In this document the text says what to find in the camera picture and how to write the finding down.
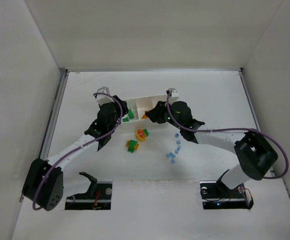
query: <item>screw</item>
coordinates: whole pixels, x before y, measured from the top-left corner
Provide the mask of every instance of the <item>screw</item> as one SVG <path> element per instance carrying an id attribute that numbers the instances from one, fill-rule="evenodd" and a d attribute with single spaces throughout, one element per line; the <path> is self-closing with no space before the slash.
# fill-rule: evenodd
<path id="1" fill-rule="evenodd" d="M 207 187 L 203 186 L 203 187 L 201 188 L 201 192 L 202 192 L 202 194 L 207 194 L 207 193 L 208 193 L 208 192 L 207 192 Z"/>
<path id="2" fill-rule="evenodd" d="M 113 191 L 111 190 L 111 188 L 106 188 L 105 193 L 106 193 L 107 195 L 110 195 L 112 192 L 113 192 Z"/>

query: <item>red wire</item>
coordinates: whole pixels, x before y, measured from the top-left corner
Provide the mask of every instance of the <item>red wire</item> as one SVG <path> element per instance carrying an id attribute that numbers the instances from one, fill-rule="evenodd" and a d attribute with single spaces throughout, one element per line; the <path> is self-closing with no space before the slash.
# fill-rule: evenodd
<path id="1" fill-rule="evenodd" d="M 97 204 L 97 200 L 100 198 L 100 193 L 101 193 L 100 190 L 98 190 L 97 195 L 96 195 L 96 199 L 94 201 L 94 204 L 93 204 L 92 208 L 94 208 L 94 206 Z"/>

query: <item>black mount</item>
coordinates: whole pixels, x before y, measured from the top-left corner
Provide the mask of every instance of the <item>black mount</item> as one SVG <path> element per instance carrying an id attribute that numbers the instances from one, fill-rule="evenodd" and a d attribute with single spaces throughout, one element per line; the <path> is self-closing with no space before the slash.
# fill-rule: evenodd
<path id="1" fill-rule="evenodd" d="M 22 194 L 25 197 L 32 201 L 34 200 L 37 188 L 50 168 L 51 166 L 46 160 L 37 158 L 32 162 L 22 190 Z M 47 211 L 54 209 L 64 194 L 63 188 L 63 172 L 60 167 L 57 167 L 51 171 L 48 179 L 41 188 L 40 194 L 37 198 L 37 204 Z"/>
<path id="2" fill-rule="evenodd" d="M 243 172 L 258 181 L 263 179 L 278 159 L 268 141 L 262 135 L 250 131 L 235 143 L 234 149 Z"/>

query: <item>cable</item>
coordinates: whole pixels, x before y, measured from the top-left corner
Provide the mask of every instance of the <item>cable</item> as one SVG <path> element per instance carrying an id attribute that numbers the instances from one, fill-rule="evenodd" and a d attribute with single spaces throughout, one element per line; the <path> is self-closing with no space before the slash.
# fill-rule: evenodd
<path id="1" fill-rule="evenodd" d="M 174 121 L 174 123 L 179 126 L 181 129 L 184 129 L 186 131 L 190 131 L 192 133 L 209 133 L 211 131 L 213 132 L 226 132 L 226 131 L 247 131 L 247 132 L 253 132 L 253 133 L 256 133 L 256 134 L 260 134 L 262 136 L 264 136 L 265 138 L 271 140 L 278 148 L 279 150 L 281 151 L 281 153 L 283 154 L 284 156 L 284 159 L 285 159 L 285 170 L 283 171 L 282 174 L 278 175 L 278 176 L 273 176 L 273 177 L 268 177 L 268 176 L 264 176 L 264 179 L 279 179 L 279 178 L 282 178 L 283 176 L 286 175 L 286 173 L 288 172 L 288 168 L 289 168 L 289 161 L 288 161 L 288 157 L 287 157 L 287 154 L 285 152 L 285 150 L 282 148 L 282 146 L 275 140 L 273 139 L 271 136 L 265 134 L 265 133 L 262 133 L 261 131 L 258 131 L 256 129 L 251 129 L 251 128 L 241 128 L 241 127 L 236 127 L 236 128 L 222 128 L 222 129 L 212 129 L 212 130 L 195 130 L 195 129 L 189 129 L 187 127 L 184 127 L 182 126 L 180 123 L 177 122 L 177 120 L 174 118 L 174 116 L 172 115 L 171 113 L 171 110 L 170 110 L 170 107 L 169 107 L 169 98 L 171 97 L 171 93 L 172 91 L 169 92 L 169 94 L 167 95 L 167 111 L 168 111 L 168 114 L 170 116 L 170 118 Z"/>
<path id="2" fill-rule="evenodd" d="M 249 202 L 248 202 L 248 200 L 247 200 L 246 195 L 245 195 L 244 192 L 243 192 L 243 189 L 244 189 L 244 185 L 241 184 L 241 185 L 240 185 L 241 194 L 242 194 L 243 197 L 244 197 L 244 200 L 245 200 L 246 206 L 249 207 Z"/>
<path id="3" fill-rule="evenodd" d="M 101 194 L 101 192 L 100 192 L 100 190 L 98 190 L 97 195 L 96 195 L 96 199 L 95 199 L 94 204 L 93 204 L 91 209 L 94 209 L 94 207 L 97 205 L 97 200 L 100 198 L 100 194 Z"/>
<path id="4" fill-rule="evenodd" d="M 75 195 L 72 195 L 71 197 L 73 198 L 73 201 L 71 203 L 69 203 L 66 207 L 69 207 L 69 206 L 71 206 L 72 204 L 75 203 L 75 201 L 76 201 Z"/>
<path id="5" fill-rule="evenodd" d="M 108 133 L 106 133 L 106 134 L 104 134 L 104 135 L 102 135 L 102 136 L 100 136 L 100 137 L 98 137 L 98 138 L 95 138 L 95 139 L 93 139 L 93 140 L 91 140 L 91 141 L 89 141 L 89 142 L 83 144 L 83 147 L 86 147 L 86 146 L 88 146 L 89 144 L 92 144 L 92 143 L 94 143 L 94 142 L 97 142 L 97 141 L 99 141 L 99 140 L 101 140 L 101 139 L 103 139 L 103 138 L 109 136 L 110 134 L 112 134 L 112 133 L 116 130 L 116 128 L 119 126 L 119 124 L 121 123 L 121 119 L 123 118 L 123 108 L 122 108 L 122 106 L 120 105 L 120 103 L 119 103 L 119 102 L 118 102 L 118 101 L 117 101 L 113 96 L 111 96 L 111 95 L 109 95 L 109 94 L 107 94 L 107 93 L 104 93 L 104 92 L 96 92 L 96 93 L 94 93 L 94 96 L 96 96 L 96 95 L 105 95 L 105 96 L 110 97 L 110 98 L 111 98 L 111 99 L 112 99 L 112 100 L 113 100 L 113 101 L 114 101 L 114 102 L 119 106 L 119 109 L 120 109 L 120 117 L 119 117 L 119 120 L 118 120 L 117 124 L 115 125 L 115 127 L 114 127 L 111 131 L 109 131 Z M 41 180 L 41 182 L 40 182 L 40 184 L 39 184 L 39 186 L 38 186 L 38 188 L 37 188 L 37 191 L 36 191 L 36 193 L 35 193 L 34 200 L 33 200 L 33 210 L 38 211 L 38 210 L 42 209 L 42 207 L 36 207 L 36 203 L 37 203 L 37 199 L 38 199 L 39 193 L 40 193 L 40 191 L 41 191 L 41 188 L 43 187 L 44 183 L 46 182 L 46 180 L 47 180 L 49 174 L 51 173 L 51 171 L 52 171 L 53 169 L 55 169 L 55 167 L 56 167 L 56 166 L 57 166 L 57 165 L 58 165 L 62 160 L 64 160 L 66 157 L 70 156 L 71 154 L 75 153 L 76 151 L 78 151 L 78 150 L 80 150 L 80 149 L 81 149 L 81 147 L 78 146 L 77 148 L 74 148 L 74 149 L 71 150 L 70 152 L 66 153 L 66 154 L 63 155 L 61 158 L 59 158 L 59 160 L 56 161 L 55 164 L 52 165 L 51 168 L 47 171 L 47 173 L 45 174 L 45 176 L 44 176 L 43 179 Z"/>

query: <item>white backdrop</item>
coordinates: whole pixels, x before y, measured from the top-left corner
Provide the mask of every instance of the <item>white backdrop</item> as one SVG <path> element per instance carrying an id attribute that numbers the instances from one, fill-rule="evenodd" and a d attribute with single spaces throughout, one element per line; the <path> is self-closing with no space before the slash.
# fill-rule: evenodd
<path id="1" fill-rule="evenodd" d="M 282 0 L 26 0 L 59 67 L 241 68 Z"/>

